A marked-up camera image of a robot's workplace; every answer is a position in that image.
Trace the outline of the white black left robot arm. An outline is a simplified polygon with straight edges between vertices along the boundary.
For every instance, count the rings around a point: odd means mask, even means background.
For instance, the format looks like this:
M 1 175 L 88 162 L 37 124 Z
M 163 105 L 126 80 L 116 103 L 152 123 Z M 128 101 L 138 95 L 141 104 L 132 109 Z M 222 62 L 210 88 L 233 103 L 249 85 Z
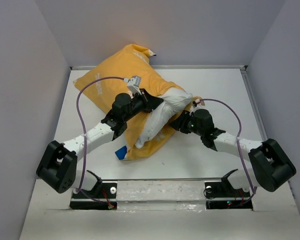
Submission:
M 59 194 L 75 189 L 77 192 L 84 191 L 91 198 L 98 196 L 102 179 L 86 170 L 85 165 L 82 170 L 77 170 L 78 161 L 86 161 L 88 153 L 121 136 L 130 119 L 140 112 L 152 112 L 163 101 L 160 97 L 150 95 L 145 89 L 133 95 L 118 94 L 111 110 L 91 130 L 85 130 L 82 135 L 62 143 L 56 140 L 50 142 L 37 167 L 36 175 Z

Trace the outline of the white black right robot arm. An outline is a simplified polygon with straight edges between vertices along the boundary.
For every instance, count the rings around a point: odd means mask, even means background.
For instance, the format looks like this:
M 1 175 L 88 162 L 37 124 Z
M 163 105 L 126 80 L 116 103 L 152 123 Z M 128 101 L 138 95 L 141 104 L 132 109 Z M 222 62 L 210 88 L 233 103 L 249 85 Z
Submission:
M 250 169 L 235 170 L 229 179 L 220 183 L 220 190 L 225 196 L 232 196 L 238 189 L 250 186 L 274 192 L 297 173 L 294 164 L 276 140 L 269 138 L 266 141 L 254 141 L 231 135 L 215 127 L 206 109 L 195 112 L 184 110 L 169 125 L 181 133 L 198 135 L 208 149 L 242 157 L 244 161 L 250 162 Z

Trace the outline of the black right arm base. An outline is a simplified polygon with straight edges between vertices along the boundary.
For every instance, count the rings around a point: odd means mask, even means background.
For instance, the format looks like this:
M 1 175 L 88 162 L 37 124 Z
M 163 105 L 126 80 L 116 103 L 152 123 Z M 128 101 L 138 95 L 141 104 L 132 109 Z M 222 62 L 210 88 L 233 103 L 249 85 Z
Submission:
M 228 178 L 237 172 L 234 169 L 225 174 L 219 181 L 204 183 L 203 195 L 206 198 L 207 210 L 249 209 L 253 210 L 251 194 L 242 188 L 234 189 Z

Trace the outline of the white pillow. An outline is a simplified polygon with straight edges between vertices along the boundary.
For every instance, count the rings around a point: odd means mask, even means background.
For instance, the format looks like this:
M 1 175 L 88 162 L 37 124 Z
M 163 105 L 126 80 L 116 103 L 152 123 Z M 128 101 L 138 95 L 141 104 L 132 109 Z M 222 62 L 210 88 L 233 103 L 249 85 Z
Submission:
M 140 136 L 134 144 L 138 149 L 153 140 L 174 115 L 182 112 L 192 101 L 193 95 L 182 89 L 171 87 L 159 98 L 163 102 L 150 113 Z

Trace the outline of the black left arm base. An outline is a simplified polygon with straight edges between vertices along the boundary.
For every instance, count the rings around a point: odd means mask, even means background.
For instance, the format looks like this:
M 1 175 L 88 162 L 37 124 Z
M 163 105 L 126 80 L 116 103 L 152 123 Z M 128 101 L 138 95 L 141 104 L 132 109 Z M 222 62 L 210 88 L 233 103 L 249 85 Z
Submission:
M 76 193 L 74 189 L 69 208 L 72 210 L 109 211 L 117 209 L 116 181 L 103 181 L 99 176 L 87 170 L 82 189 Z

